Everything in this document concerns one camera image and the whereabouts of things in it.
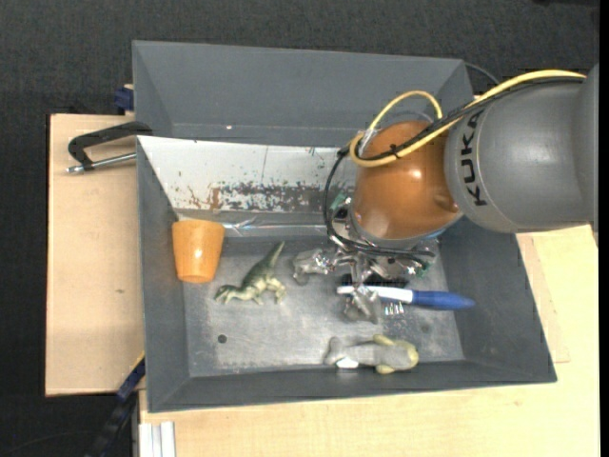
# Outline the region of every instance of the toy lizard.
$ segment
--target toy lizard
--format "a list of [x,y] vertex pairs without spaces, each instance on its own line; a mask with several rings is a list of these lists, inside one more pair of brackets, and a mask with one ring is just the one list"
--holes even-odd
[[240,287],[224,285],[216,292],[216,301],[228,303],[233,298],[240,300],[254,300],[262,305],[262,294],[267,290],[275,291],[275,302],[281,303],[285,296],[285,286],[275,277],[275,265],[279,254],[284,248],[285,242],[280,242],[265,256],[264,259],[254,265],[246,274]]

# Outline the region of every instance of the dark carpet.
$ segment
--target dark carpet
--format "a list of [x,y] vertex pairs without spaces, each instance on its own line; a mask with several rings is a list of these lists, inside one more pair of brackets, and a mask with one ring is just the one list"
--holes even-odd
[[[80,455],[112,409],[42,397],[45,124],[118,112],[132,39],[457,57],[507,77],[588,71],[597,25],[589,8],[531,0],[0,0],[0,455]],[[115,455],[128,452],[127,436]]]

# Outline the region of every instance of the blue marker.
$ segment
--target blue marker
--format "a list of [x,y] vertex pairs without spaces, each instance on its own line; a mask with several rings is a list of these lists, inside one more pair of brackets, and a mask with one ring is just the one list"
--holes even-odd
[[[365,289],[375,291],[381,299],[406,303],[418,307],[434,309],[464,309],[471,308],[476,302],[457,293],[448,291],[418,291],[414,289],[392,288],[385,286],[363,285]],[[351,294],[355,291],[353,286],[340,286],[338,294]]]

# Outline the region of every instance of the rust stain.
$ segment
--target rust stain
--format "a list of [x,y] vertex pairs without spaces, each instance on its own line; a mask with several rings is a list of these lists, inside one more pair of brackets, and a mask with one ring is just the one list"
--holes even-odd
[[202,209],[205,202],[201,201],[201,199],[197,197],[196,194],[194,194],[194,190],[192,189],[192,187],[188,186],[187,189],[188,191],[190,191],[190,198],[188,199],[188,204],[192,205],[193,207],[196,207],[197,209]]
[[[340,190],[340,187],[332,187],[330,198]],[[212,209],[321,212],[324,202],[323,193],[323,188],[319,184],[308,185],[305,182],[297,182],[296,185],[289,186],[285,182],[276,185],[249,181],[221,184],[210,188],[205,204]]]

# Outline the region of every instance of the plastic cup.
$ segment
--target plastic cup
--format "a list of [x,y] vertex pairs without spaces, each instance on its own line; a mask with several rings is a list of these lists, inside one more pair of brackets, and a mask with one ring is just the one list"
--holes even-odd
[[180,220],[171,226],[178,279],[208,283],[216,275],[225,228],[208,220]]

